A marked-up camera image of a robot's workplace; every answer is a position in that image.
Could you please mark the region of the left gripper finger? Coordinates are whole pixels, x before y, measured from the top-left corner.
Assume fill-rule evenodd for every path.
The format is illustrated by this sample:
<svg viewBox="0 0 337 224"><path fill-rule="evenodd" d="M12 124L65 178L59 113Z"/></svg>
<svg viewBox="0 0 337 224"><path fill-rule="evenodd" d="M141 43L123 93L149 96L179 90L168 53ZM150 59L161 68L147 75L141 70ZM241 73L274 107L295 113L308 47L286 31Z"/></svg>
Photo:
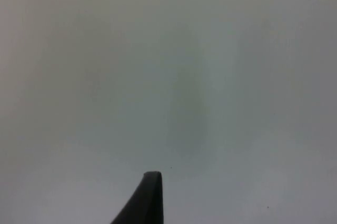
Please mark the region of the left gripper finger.
<svg viewBox="0 0 337 224"><path fill-rule="evenodd" d="M162 174L159 171L148 171L112 224L163 223Z"/></svg>

